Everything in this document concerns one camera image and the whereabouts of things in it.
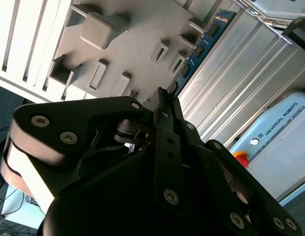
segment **universal robots label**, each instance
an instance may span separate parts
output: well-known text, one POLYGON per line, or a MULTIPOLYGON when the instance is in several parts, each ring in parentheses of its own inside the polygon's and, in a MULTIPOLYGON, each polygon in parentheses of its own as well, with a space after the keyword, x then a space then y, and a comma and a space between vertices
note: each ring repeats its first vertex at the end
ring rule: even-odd
POLYGON ((260 134, 259 134, 259 137, 262 138, 264 135, 267 136, 267 135, 269 135, 270 133, 272 133, 273 131, 275 131, 275 130, 276 130, 276 127, 277 127, 277 126, 278 126, 278 125, 279 125, 279 124, 289 115, 289 113, 290 113, 293 109, 295 109, 295 107, 296 107, 297 105, 298 105, 297 102, 295 102, 294 104, 292 104, 291 107, 290 107, 289 109, 287 109, 287 111, 286 111, 284 114, 282 114, 282 116, 279 117, 269 129, 266 130, 266 132, 260 133, 260 134))

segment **slatted white structure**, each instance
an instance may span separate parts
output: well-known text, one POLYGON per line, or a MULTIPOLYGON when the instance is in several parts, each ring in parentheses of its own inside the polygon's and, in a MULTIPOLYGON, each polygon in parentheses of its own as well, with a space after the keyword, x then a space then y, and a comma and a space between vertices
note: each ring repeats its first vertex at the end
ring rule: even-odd
MULTIPOLYGON (((0 1, 0 86, 37 103, 61 100, 59 95, 49 96, 44 85, 48 86, 70 4, 71 0, 0 1)), ((72 87, 66 92, 67 100, 88 97, 72 87)))

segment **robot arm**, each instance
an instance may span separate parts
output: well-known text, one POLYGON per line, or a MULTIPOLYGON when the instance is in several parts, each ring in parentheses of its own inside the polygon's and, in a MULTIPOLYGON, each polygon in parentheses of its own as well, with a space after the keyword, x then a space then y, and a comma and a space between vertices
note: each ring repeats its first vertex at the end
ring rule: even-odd
POLYGON ((220 142, 202 142, 178 99, 158 95, 154 112, 131 97, 15 111, 1 173, 46 212, 44 236, 302 235, 220 142))

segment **white panel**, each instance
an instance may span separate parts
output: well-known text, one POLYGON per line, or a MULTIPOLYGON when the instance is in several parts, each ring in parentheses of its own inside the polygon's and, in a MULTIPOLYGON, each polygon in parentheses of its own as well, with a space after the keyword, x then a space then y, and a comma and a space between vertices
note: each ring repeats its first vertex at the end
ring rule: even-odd
POLYGON ((86 93, 85 98, 84 99, 95 99, 96 97, 91 95, 90 93, 86 93))
POLYGON ((61 0, 49 0, 46 3, 40 29, 35 41, 32 58, 29 65, 27 83, 34 85, 38 76, 42 60, 48 45, 52 27, 58 12, 61 0))
POLYGON ((67 89, 65 101, 84 99, 86 92, 74 85, 70 85, 67 89))
POLYGON ((8 54, 7 73, 22 80, 27 66, 43 0, 21 0, 8 54))
POLYGON ((34 103, 50 102, 49 99, 45 98, 46 93, 44 91, 37 90, 33 86, 27 86, 24 81, 12 82, 7 73, 2 70, 0 70, 0 86, 34 103))
POLYGON ((42 89, 44 86, 44 82, 47 77, 51 61, 53 60, 53 56, 55 54, 55 50, 56 50, 58 42, 59 42, 59 37, 61 35, 63 24, 66 19, 68 9, 70 7, 70 2, 71 2, 71 0, 60 1, 57 16, 55 18, 55 21, 53 24, 53 29, 52 29, 52 32, 49 37, 49 42, 48 42, 47 48, 45 50, 45 54, 44 54, 43 61, 40 66, 38 77, 35 82, 35 86, 38 89, 42 89))
POLYGON ((64 83, 55 79, 49 78, 48 80, 48 87, 46 89, 47 97, 52 102, 59 102, 63 96, 66 86, 64 83))
POLYGON ((0 70, 3 66, 15 0, 0 1, 0 70))

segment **blue circuit board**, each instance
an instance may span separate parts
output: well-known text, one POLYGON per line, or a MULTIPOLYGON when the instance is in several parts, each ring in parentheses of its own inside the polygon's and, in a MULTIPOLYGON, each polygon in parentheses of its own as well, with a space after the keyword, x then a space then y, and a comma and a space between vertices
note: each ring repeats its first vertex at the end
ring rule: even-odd
POLYGON ((193 51, 185 60, 172 84, 169 86, 168 91, 171 93, 172 99, 179 95, 235 15, 236 13, 232 11, 219 10, 217 12, 214 20, 202 34, 201 39, 195 44, 193 51))

